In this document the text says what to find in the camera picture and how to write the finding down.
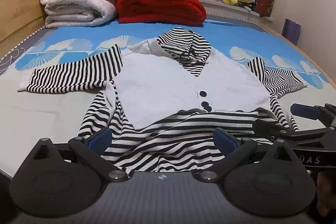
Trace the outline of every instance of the bed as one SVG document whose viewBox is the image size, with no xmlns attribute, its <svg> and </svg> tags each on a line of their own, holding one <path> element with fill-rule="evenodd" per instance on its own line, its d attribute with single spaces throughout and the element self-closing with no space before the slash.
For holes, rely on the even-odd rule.
<svg viewBox="0 0 336 224">
<path fill-rule="evenodd" d="M 0 170 L 13 176 L 36 141 L 67 142 L 78 134 L 97 90 L 66 94 L 16 91 L 23 73 L 35 68 L 81 60 L 114 44 L 123 49 L 175 27 L 194 30 L 226 57 L 246 64 L 261 57 L 266 68 L 297 72 L 308 86 L 279 100 L 289 112 L 293 103 L 336 104 L 335 84 L 302 51 L 264 25 L 208 14 L 200 27 L 161 23 L 108 22 L 99 27 L 45 29 L 39 0 L 1 0 L 0 15 Z M 319 121 L 295 117 L 300 130 L 322 127 Z"/>
</svg>

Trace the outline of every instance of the striped sleeve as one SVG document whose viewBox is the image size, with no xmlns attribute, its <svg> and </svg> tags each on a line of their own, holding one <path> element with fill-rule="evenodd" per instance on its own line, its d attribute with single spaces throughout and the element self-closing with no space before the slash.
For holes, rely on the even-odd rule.
<svg viewBox="0 0 336 224">
<path fill-rule="evenodd" d="M 109 117 L 110 111 L 106 105 L 104 91 L 101 90 L 96 95 L 84 116 L 81 128 L 79 130 L 79 136 L 86 138 L 106 127 L 109 122 Z"/>
<path fill-rule="evenodd" d="M 26 90 L 33 93 L 65 93 L 102 87 L 122 68 L 118 45 L 80 61 L 59 64 L 32 73 Z"/>
<path fill-rule="evenodd" d="M 278 99 L 287 93 L 303 89 L 305 83 L 302 82 L 293 71 L 265 69 L 265 63 L 260 57 L 256 57 L 248 62 L 247 67 L 258 77 L 259 81 L 269 91 L 270 108 L 273 114 L 278 118 L 278 122 L 283 127 L 298 131 L 299 128 L 292 116 L 290 116 L 290 121 L 286 120 Z"/>
</svg>

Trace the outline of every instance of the striped shirt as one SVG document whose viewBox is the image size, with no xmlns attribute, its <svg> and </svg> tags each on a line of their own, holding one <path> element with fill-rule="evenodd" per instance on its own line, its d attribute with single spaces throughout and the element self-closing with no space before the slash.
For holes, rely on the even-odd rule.
<svg viewBox="0 0 336 224">
<path fill-rule="evenodd" d="M 181 28 L 157 37 L 157 43 L 195 77 L 199 77 L 207 65 L 211 52 L 209 42 L 195 32 Z M 113 140 L 102 157 L 127 172 L 205 169 L 224 157 L 212 139 L 212 132 L 218 127 L 236 136 L 251 136 L 253 122 L 262 119 L 298 130 L 293 117 L 286 120 L 277 100 L 288 92 L 302 89 L 304 83 L 294 72 L 265 69 L 259 57 L 250 61 L 247 67 L 270 93 L 272 113 L 260 108 L 252 112 L 208 113 L 191 109 L 138 130 L 128 121 L 114 84 L 122 67 L 120 49 L 114 45 L 107 52 L 77 62 L 34 70 L 26 90 L 62 93 L 101 87 L 83 119 L 79 135 L 88 137 L 103 127 L 111 128 Z M 113 101 L 109 102 L 106 100 L 107 83 L 113 87 Z M 256 140 L 269 143 L 265 139 Z"/>
</svg>

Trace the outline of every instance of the window sill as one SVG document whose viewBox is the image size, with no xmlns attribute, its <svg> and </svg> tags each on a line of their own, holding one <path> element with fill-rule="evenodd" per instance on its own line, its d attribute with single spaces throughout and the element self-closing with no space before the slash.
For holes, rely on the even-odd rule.
<svg viewBox="0 0 336 224">
<path fill-rule="evenodd" d="M 239 7 L 239 6 L 233 6 L 233 5 L 225 4 L 225 3 L 223 3 L 222 0 L 199 0 L 199 1 L 201 3 L 216 5 L 216 6 L 224 8 L 224 9 L 232 9 L 232 10 L 236 10 L 236 11 L 239 11 L 239 12 L 247 13 L 249 15 L 253 15 L 255 17 L 261 18 L 259 16 L 259 14 L 256 13 L 256 12 L 254 12 L 254 11 L 248 11 L 248 10 L 242 8 L 242 7 Z M 273 19 L 271 17 L 262 17 L 262 19 L 266 19 L 268 21 L 273 21 Z"/>
</svg>

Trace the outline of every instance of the mattress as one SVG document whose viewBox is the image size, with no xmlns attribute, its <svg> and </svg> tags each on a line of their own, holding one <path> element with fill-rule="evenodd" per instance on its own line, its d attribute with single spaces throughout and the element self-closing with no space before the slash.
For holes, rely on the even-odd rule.
<svg viewBox="0 0 336 224">
<path fill-rule="evenodd" d="M 241 64 L 259 56 L 265 61 L 266 68 L 297 72 L 308 86 L 279 100 L 285 112 L 293 103 L 336 104 L 336 91 L 326 77 L 284 40 L 255 24 L 223 20 L 227 22 L 207 20 L 200 27 L 162 23 L 118 24 L 113 21 L 99 27 L 61 27 L 49 32 L 43 29 L 31 36 L 28 43 L 16 49 L 20 51 L 23 48 L 25 52 L 21 56 L 12 54 L 15 58 L 11 59 L 6 70 L 2 68 L 0 76 L 0 169 L 13 176 L 40 138 L 49 137 L 55 143 L 64 143 L 75 137 L 97 93 L 97 90 L 53 95 L 19 93 L 16 89 L 24 72 L 81 60 L 104 52 L 114 44 L 124 49 L 175 27 L 194 30 L 225 56 Z M 322 127 L 319 121 L 295 119 L 300 130 Z"/>
</svg>

